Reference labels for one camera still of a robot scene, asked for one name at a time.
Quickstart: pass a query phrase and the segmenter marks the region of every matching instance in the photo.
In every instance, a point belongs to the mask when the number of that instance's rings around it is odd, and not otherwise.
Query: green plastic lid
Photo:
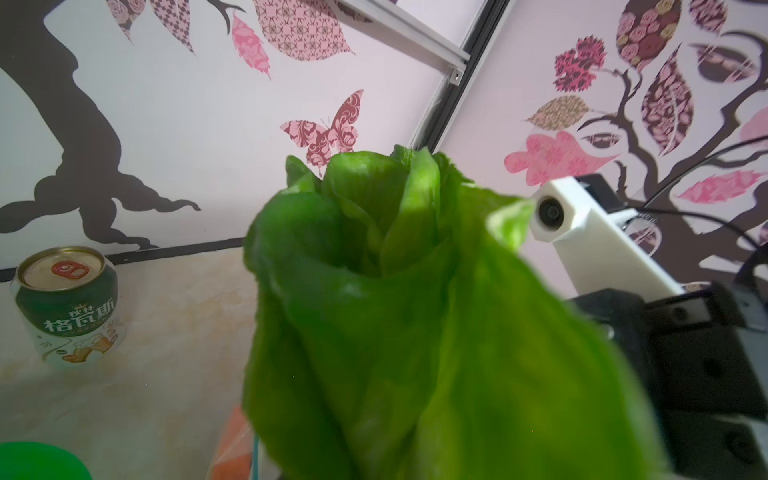
[[[34,442],[0,443],[0,474],[3,480],[92,480],[76,456]]]

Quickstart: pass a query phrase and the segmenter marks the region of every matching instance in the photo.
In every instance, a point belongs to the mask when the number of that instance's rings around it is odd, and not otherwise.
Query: butterfly decal
[[[357,130],[352,126],[360,115],[362,90],[351,94],[342,104],[330,128],[313,121],[292,120],[280,125],[280,130],[290,135],[299,147],[308,147],[306,162],[324,167],[331,159],[331,147],[339,152],[352,151],[357,140]]]

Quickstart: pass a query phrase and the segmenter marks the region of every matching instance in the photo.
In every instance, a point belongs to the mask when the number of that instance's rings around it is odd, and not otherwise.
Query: beige table surface
[[[202,479],[240,401],[253,276],[241,249],[116,268],[127,335],[65,372],[37,357],[0,283],[0,442],[61,447],[95,480]]]

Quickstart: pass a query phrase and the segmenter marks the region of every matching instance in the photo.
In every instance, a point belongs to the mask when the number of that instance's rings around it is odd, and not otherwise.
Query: green and white can
[[[90,364],[122,341],[118,275],[88,247],[57,247],[32,255],[11,283],[43,361],[58,368]]]

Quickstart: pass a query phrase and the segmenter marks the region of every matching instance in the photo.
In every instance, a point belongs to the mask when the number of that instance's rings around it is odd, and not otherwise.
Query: green leafy vegetable
[[[533,206],[444,155],[336,155],[245,242],[259,282],[243,407],[290,480],[650,478],[621,356],[515,255]]]

